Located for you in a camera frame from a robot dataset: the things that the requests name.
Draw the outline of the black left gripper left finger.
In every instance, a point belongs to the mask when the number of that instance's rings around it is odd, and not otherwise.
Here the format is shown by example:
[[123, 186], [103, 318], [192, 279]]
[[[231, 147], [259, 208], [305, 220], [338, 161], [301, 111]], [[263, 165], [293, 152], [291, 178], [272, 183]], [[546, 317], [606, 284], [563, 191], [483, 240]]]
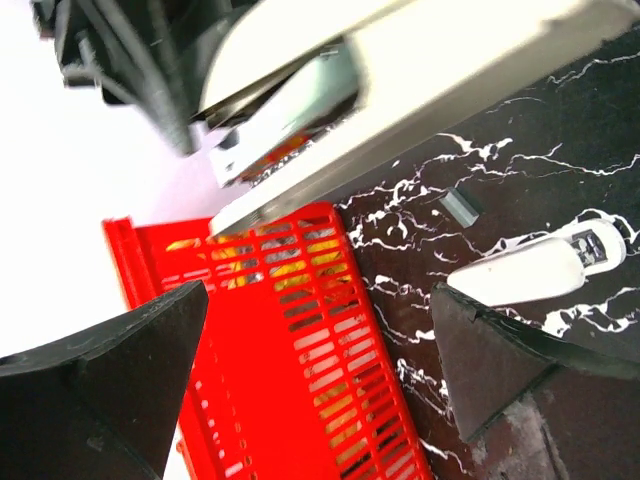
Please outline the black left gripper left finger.
[[162, 478], [207, 305], [188, 282], [2, 358], [2, 478]]

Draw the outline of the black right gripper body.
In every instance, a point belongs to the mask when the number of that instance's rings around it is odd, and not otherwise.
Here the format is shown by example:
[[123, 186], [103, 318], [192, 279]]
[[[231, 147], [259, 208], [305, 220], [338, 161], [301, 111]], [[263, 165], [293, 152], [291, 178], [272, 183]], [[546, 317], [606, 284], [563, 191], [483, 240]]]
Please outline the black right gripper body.
[[33, 1], [65, 84], [95, 86], [109, 105], [134, 105], [180, 155], [209, 67], [250, 1]]

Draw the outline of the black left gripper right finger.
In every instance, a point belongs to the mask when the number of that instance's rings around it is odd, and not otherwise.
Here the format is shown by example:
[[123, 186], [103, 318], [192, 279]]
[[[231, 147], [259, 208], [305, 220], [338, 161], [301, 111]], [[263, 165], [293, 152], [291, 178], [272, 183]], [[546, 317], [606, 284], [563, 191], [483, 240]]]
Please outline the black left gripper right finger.
[[554, 337], [445, 283], [430, 310], [478, 478], [638, 478], [638, 359]]

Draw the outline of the strip of metal staples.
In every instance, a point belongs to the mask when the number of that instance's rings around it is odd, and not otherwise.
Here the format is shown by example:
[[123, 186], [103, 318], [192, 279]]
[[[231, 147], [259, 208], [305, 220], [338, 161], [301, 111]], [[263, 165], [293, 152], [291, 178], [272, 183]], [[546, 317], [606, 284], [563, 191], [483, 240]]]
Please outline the strip of metal staples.
[[440, 203], [463, 228], [474, 225], [480, 216], [475, 207], [455, 188], [448, 188], [440, 198]]

